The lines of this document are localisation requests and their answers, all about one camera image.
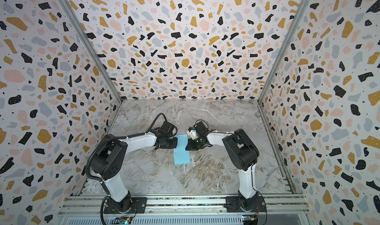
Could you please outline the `light blue paper sheet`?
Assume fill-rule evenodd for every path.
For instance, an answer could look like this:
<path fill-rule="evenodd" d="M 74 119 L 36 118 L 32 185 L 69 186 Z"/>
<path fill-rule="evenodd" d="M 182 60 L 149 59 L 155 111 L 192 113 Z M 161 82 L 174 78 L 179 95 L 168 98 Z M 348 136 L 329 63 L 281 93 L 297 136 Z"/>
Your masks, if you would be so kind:
<path fill-rule="evenodd" d="M 174 164 L 182 165 L 191 162 L 190 153 L 186 151 L 186 146 L 188 144 L 188 135 L 177 135 L 177 146 L 173 150 Z"/>

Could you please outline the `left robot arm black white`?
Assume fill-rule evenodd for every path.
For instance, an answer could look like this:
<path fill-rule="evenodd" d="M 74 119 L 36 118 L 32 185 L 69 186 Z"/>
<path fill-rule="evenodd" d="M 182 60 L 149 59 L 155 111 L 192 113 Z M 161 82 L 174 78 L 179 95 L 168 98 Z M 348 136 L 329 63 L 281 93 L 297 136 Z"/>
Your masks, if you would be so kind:
<path fill-rule="evenodd" d="M 125 187 L 121 169 L 127 154 L 145 148 L 175 149 L 177 127 L 164 121 L 161 127 L 131 136 L 106 135 L 90 155 L 85 168 L 89 179 L 100 182 L 106 194 L 116 203 L 125 201 L 130 193 Z"/>

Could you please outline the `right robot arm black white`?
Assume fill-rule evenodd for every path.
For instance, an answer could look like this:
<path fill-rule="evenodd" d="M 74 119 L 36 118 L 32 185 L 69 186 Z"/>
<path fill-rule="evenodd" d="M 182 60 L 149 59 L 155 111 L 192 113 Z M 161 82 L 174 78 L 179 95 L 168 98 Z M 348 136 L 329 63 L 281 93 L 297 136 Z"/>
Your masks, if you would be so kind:
<path fill-rule="evenodd" d="M 255 181 L 259 150 L 246 132 L 243 129 L 237 129 L 232 133 L 210 130 L 203 121 L 199 121 L 188 128 L 187 135 L 186 151 L 197 151 L 213 146 L 226 149 L 232 164 L 238 169 L 240 207 L 247 211 L 251 210 L 259 195 Z"/>

